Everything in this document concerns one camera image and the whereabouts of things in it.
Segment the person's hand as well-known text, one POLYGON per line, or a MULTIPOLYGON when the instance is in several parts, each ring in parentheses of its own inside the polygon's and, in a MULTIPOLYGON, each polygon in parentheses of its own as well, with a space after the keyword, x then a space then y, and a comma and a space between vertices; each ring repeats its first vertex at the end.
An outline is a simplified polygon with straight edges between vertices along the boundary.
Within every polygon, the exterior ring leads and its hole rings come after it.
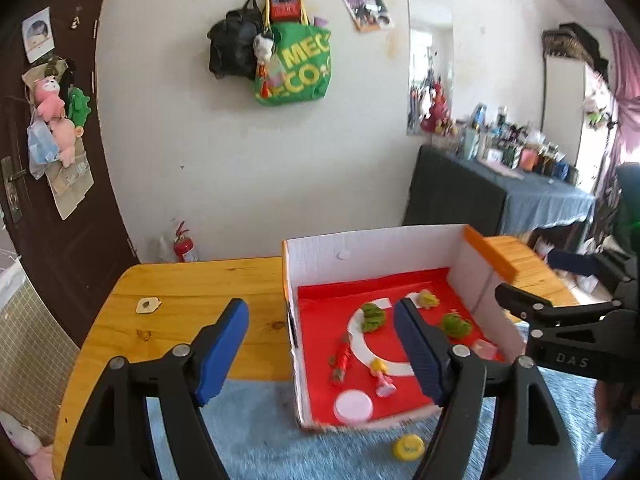
POLYGON ((594 387, 594 400, 596 401, 597 432, 603 434, 610 429, 617 404, 623 395, 623 384, 611 384, 610 382, 597 382, 594 387))

